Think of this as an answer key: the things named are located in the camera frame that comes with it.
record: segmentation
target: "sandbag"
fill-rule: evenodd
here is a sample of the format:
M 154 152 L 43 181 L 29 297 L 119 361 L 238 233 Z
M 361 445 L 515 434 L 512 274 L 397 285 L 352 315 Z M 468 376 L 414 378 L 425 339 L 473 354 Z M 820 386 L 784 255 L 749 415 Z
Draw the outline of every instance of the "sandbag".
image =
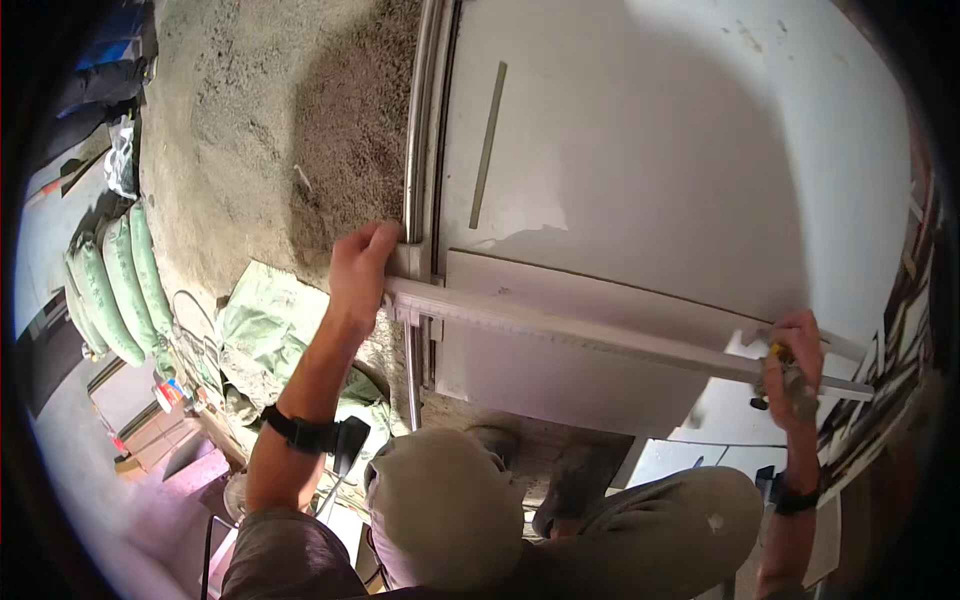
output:
M 140 291 L 140 282 L 136 278 L 133 266 L 133 250 L 130 238 L 130 221 L 124 215 L 107 225 L 104 237 L 104 265 L 113 296 L 117 300 L 120 316 L 133 339 L 143 350 L 151 355 L 156 351 L 157 336 L 154 322 L 150 319 L 150 310 Z
M 83 242 L 73 256 L 72 271 L 84 310 L 116 355 L 133 367 L 143 365 L 143 350 L 124 325 L 110 287 L 104 259 L 92 240 Z
M 64 285 L 63 288 L 66 292 L 66 309 L 70 313 L 70 320 L 73 321 L 73 325 L 77 327 L 77 331 L 80 332 L 80 337 L 84 338 L 90 351 L 98 358 L 106 356 L 110 351 L 110 346 L 107 345 L 104 336 L 100 335 L 97 326 L 93 324 L 86 314 L 84 303 L 80 300 L 80 292 L 77 291 L 77 284 L 73 279 L 73 270 L 70 268 L 69 256 L 70 254 L 63 260 L 66 270 L 66 285 Z
M 147 302 L 150 319 L 154 329 L 172 337 L 174 317 L 170 314 L 170 304 L 160 284 L 160 273 L 156 270 L 154 257 L 154 241 L 150 237 L 150 228 L 147 226 L 147 212 L 143 203 L 137 201 L 130 208 L 130 237 L 133 247 L 133 265 L 136 267 L 136 278 L 140 282 L 143 299 Z

